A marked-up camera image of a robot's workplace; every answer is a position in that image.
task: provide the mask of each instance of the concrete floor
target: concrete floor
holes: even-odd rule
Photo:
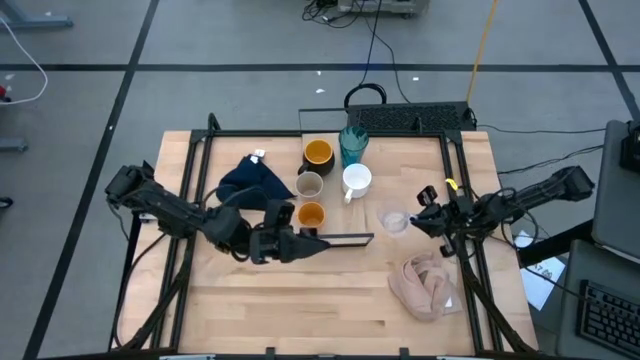
[[[75,27],[18,33],[36,60],[50,65],[49,87],[37,102],[0,108],[0,134],[24,136],[30,145],[23,154],[0,154],[0,192],[16,201],[0,213],[2,359],[24,354],[105,129],[114,132],[113,139],[102,168],[97,168],[101,172],[95,192],[85,193],[92,200],[40,357],[106,350],[126,244],[102,189],[123,164],[143,159],[154,163],[164,131],[201,128],[210,111],[225,129],[336,129],[344,124],[343,118],[299,119],[297,110],[341,106],[362,71],[316,70],[326,69],[326,64],[366,62],[370,32],[363,21],[341,30],[302,22],[302,0],[159,0],[148,37],[140,44],[144,47],[139,64],[248,66],[236,71],[210,67],[204,72],[148,71],[143,66],[140,70],[145,71],[129,72],[133,79],[123,88],[145,14],[156,1],[20,2],[33,14],[69,15]],[[382,16],[378,34],[394,48],[401,64],[471,64],[490,4],[432,0],[422,17]],[[640,64],[634,37],[640,31],[635,16],[640,3],[589,4],[618,64]],[[388,50],[376,43],[372,62],[390,61]],[[480,123],[569,130],[631,119],[611,72],[541,72],[528,66],[607,65],[578,1],[502,1],[483,62],[525,66],[478,75],[471,106]],[[0,32],[0,84],[10,85],[16,99],[31,96],[42,84],[39,73],[16,70],[15,64],[25,63],[28,59]],[[264,64],[284,65],[269,71]],[[288,64],[310,65],[289,71]],[[415,102],[463,100],[471,74],[434,69],[400,72],[407,97]],[[402,102],[393,72],[372,71],[368,79],[386,88],[390,102]],[[624,79],[640,94],[640,73],[625,73]],[[325,92],[318,94],[317,89]],[[113,110],[119,90],[126,93],[121,113]],[[375,94],[366,93],[353,100],[376,101]],[[117,126],[109,130],[114,121]],[[490,136],[498,168],[508,170],[598,145],[603,134],[516,136],[491,131]],[[571,164],[582,165],[597,179],[599,162],[596,152],[503,176],[502,181],[522,187]],[[579,204],[554,203],[536,209],[534,215],[554,234],[590,218],[593,205],[593,198]],[[540,329],[538,336],[542,349],[552,352],[553,332]]]

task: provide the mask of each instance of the wooden tabletop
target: wooden tabletop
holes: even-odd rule
[[[156,180],[175,193],[180,188],[189,134],[166,132],[156,165]],[[400,347],[407,347],[412,355],[473,354],[466,311],[433,323],[419,322],[387,284],[389,272],[408,257],[437,252],[442,245],[441,239],[431,239],[413,227],[404,237],[391,238],[376,216],[380,202],[388,199],[399,200],[410,212],[418,212],[415,195],[429,184],[440,195],[438,201],[447,201],[437,139],[371,138],[362,160],[373,174],[371,188],[365,197],[344,205],[337,134],[214,138],[206,190],[217,186],[243,156],[259,148],[266,150],[265,163],[293,191],[303,145],[316,138],[332,143],[338,156],[334,170],[324,178],[320,202],[328,218],[320,232],[373,232],[374,240],[366,248],[331,249],[290,264],[257,266],[237,263],[199,234],[179,351],[263,354],[266,347],[275,347],[278,354],[394,355]],[[487,134],[463,133],[463,139],[473,189],[479,194],[499,189]],[[190,200],[202,155],[202,146],[199,148]],[[455,166],[453,146],[450,151]],[[218,203],[214,196],[208,205]],[[294,203],[296,208],[301,204],[298,200]],[[263,213],[243,211],[243,216],[256,224]],[[296,220],[292,224],[299,227]],[[158,235],[155,223],[143,225],[136,256]],[[168,243],[164,241],[147,254],[131,277],[119,325],[123,341],[133,336],[157,304]],[[497,306],[522,338],[537,348],[514,250],[492,239],[486,240],[484,247]],[[457,282],[464,305],[458,266],[454,260],[445,264]],[[486,313],[478,300],[476,303],[484,346],[490,349]],[[173,314],[172,306],[167,313],[163,345],[169,342]]]

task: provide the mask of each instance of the dark blue towel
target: dark blue towel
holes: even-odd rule
[[[260,160],[254,164],[251,156],[245,156],[235,169],[220,180],[216,195],[218,200],[224,202],[232,194],[252,186],[255,190],[239,195],[228,205],[236,205],[240,209],[264,211],[267,209],[268,199],[286,200],[294,197],[267,165]]]

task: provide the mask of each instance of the beige towel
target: beige towel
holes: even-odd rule
[[[405,261],[389,275],[389,286],[409,312],[421,321],[434,321],[460,311],[462,304],[442,257],[424,253]],[[451,299],[452,306],[445,307]]]

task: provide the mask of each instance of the white paper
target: white paper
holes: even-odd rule
[[[515,240],[515,243],[518,246],[526,246],[526,244],[532,241],[530,237],[523,235],[528,236],[527,233],[521,231]],[[562,275],[562,271],[564,271],[564,267],[565,265],[562,261],[556,258],[550,258],[538,264],[531,265],[528,269],[550,279],[553,282],[557,282],[560,275]],[[520,274],[522,276],[522,282],[524,283],[524,291],[527,294],[527,301],[529,301],[531,306],[538,309],[538,311],[541,311],[542,307],[547,302],[549,295],[551,295],[554,285],[525,269],[520,269]]]

